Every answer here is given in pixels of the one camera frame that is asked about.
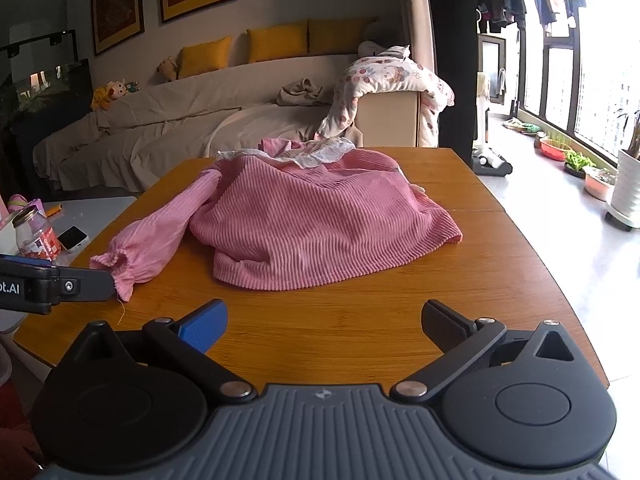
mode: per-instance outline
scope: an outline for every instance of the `device screen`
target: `device screen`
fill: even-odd
[[[70,251],[76,245],[81,244],[86,238],[86,234],[84,234],[80,229],[76,226],[70,227],[65,232],[63,232],[59,237],[60,243],[67,250]]]

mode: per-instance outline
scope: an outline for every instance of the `screw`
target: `screw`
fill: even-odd
[[[403,397],[421,397],[427,390],[427,385],[420,381],[402,381],[396,384],[396,392]]]
[[[222,386],[220,386],[220,393],[225,397],[233,397],[235,399],[240,399],[241,397],[246,397],[253,391],[251,385],[249,383],[245,383],[244,381],[227,381]]]

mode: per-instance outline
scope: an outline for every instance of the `gray ribbed panel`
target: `gray ribbed panel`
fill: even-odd
[[[331,394],[322,398],[322,391]],[[429,410],[374,384],[271,385],[247,406],[218,410],[171,462],[114,480],[611,480],[596,465],[540,475],[492,469],[446,439]],[[107,480],[53,466],[37,480]]]

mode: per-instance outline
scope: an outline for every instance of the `yellow pillow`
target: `yellow pillow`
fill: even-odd
[[[374,18],[309,20],[309,55],[356,54],[364,28]]]
[[[268,28],[254,28],[249,36],[249,63],[306,56],[307,22],[287,23]]]
[[[231,36],[209,43],[185,46],[180,53],[178,79],[226,68]]]

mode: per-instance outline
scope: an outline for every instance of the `red plant pot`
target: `red plant pot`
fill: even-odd
[[[568,146],[566,148],[556,148],[549,143],[548,139],[542,139],[540,141],[540,148],[544,156],[552,158],[553,160],[559,160],[560,162],[564,161],[564,154],[570,149]]]

